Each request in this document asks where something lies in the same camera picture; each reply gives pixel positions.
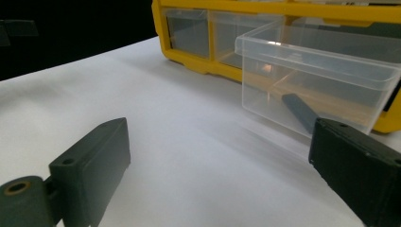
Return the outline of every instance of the white surface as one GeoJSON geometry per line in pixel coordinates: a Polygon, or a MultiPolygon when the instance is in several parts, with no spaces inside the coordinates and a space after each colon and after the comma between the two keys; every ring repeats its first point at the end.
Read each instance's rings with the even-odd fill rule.
{"type": "Polygon", "coordinates": [[[240,84],[167,60],[157,38],[2,81],[0,110],[0,183],[48,177],[127,117],[131,166],[100,226],[363,226],[307,164],[304,137],[245,111],[240,84]]]}

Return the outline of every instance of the plastic drawer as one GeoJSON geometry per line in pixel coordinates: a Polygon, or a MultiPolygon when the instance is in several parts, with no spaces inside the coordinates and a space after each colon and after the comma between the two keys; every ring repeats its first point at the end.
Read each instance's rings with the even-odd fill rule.
{"type": "Polygon", "coordinates": [[[235,53],[236,37],[271,22],[283,20],[284,16],[211,11],[209,18],[213,22],[215,59],[242,68],[242,57],[235,53]]]}
{"type": "Polygon", "coordinates": [[[165,9],[164,14],[173,49],[209,58],[207,10],[165,9]]]}
{"type": "Polygon", "coordinates": [[[370,132],[401,75],[401,40],[318,26],[274,22],[238,37],[235,52],[243,106],[308,137],[317,116],[370,132]]]}

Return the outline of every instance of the transparent plastic box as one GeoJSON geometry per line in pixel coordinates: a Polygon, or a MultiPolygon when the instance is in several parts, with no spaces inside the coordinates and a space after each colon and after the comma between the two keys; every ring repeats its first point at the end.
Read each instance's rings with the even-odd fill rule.
{"type": "Polygon", "coordinates": [[[165,9],[173,49],[209,58],[207,10],[165,9]]]}
{"type": "Polygon", "coordinates": [[[235,52],[244,108],[307,137],[316,117],[369,133],[401,75],[401,40],[318,26],[261,26],[235,52]]]}
{"type": "Polygon", "coordinates": [[[241,68],[242,57],[235,53],[236,37],[260,26],[282,20],[283,16],[211,11],[209,18],[213,22],[215,59],[224,64],[241,68]]]}

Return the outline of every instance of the yellow plastic frame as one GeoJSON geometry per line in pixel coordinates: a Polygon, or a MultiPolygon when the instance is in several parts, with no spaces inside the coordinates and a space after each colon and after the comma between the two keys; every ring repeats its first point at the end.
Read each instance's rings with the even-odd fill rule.
{"type": "MultiPolygon", "coordinates": [[[[208,9],[238,13],[274,13],[286,16],[290,23],[298,17],[319,17],[331,24],[369,26],[374,22],[401,24],[401,6],[341,6],[301,2],[244,2],[236,0],[153,0],[152,12],[156,32],[163,54],[170,60],[182,63],[186,68],[201,74],[221,75],[237,81],[242,80],[242,70],[222,64],[214,59],[214,29],[208,22],[209,58],[201,58],[171,48],[164,8],[208,9]]],[[[375,131],[401,130],[401,92],[392,106],[382,112],[374,126],[375,131]]]]}

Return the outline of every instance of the black background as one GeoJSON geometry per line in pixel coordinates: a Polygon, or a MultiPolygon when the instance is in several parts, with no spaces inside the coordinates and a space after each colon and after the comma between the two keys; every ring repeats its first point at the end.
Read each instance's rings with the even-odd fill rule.
{"type": "Polygon", "coordinates": [[[156,36],[151,0],[0,0],[0,20],[33,20],[39,31],[0,47],[1,80],[156,36]]]}

